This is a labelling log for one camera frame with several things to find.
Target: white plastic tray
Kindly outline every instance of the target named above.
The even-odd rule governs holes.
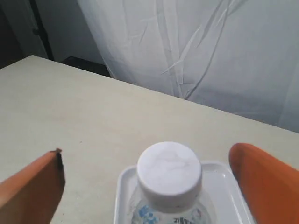
[[[202,162],[203,188],[209,194],[216,212],[216,224],[254,224],[230,169],[219,162]],[[114,224],[131,224],[130,198],[137,186],[136,168],[124,170],[118,180]]]

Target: white tabletop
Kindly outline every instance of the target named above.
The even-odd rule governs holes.
[[[119,173],[160,141],[224,163],[248,142],[299,168],[299,134],[281,128],[35,56],[0,70],[0,181],[61,148],[54,224],[112,223]]]

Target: white bottle cap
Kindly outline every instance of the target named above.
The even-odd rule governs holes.
[[[150,206],[161,212],[190,208],[201,190],[202,170],[197,156],[176,142],[147,148],[139,157],[137,175]]]

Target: table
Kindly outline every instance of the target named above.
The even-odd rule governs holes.
[[[228,164],[237,142],[299,168],[299,134],[30,56],[0,70],[0,181],[63,150],[53,224],[112,223],[117,177],[151,144],[177,141]]]

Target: plastic bottle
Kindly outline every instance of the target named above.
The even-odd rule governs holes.
[[[137,163],[131,224],[215,224],[213,203],[202,188],[195,153],[176,142],[147,148]]]

